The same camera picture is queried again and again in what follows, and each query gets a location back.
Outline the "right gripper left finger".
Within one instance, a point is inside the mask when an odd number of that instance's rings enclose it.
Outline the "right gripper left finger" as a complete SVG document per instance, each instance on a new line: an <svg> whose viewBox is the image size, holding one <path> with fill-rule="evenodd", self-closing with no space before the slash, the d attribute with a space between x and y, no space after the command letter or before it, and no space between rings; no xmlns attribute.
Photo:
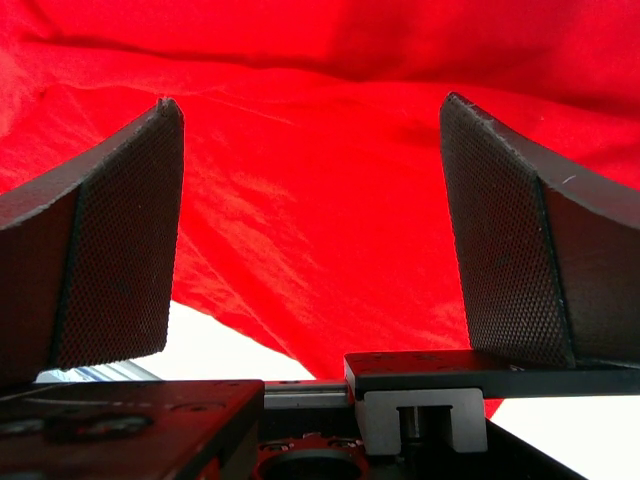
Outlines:
<svg viewBox="0 0 640 480"><path fill-rule="evenodd" d="M165 347L183 175L183 114L161 99L2 195L3 386Z"/></svg>

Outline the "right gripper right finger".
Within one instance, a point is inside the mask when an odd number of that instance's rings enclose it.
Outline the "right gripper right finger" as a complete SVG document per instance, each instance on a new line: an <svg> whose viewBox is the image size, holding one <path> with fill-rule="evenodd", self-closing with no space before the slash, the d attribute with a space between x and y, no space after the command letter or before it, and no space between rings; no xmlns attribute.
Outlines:
<svg viewBox="0 0 640 480"><path fill-rule="evenodd" d="M452 93L441 159L473 349L639 364L639 193Z"/></svg>

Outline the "red t shirt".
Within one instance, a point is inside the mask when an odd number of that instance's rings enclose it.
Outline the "red t shirt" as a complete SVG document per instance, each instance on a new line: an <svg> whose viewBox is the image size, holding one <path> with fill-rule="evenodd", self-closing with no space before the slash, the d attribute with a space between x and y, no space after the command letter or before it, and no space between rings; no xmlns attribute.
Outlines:
<svg viewBox="0 0 640 480"><path fill-rule="evenodd" d="M439 109L639 183L635 1L5 1L1 187L173 98L173 297L312 375L465 349Z"/></svg>

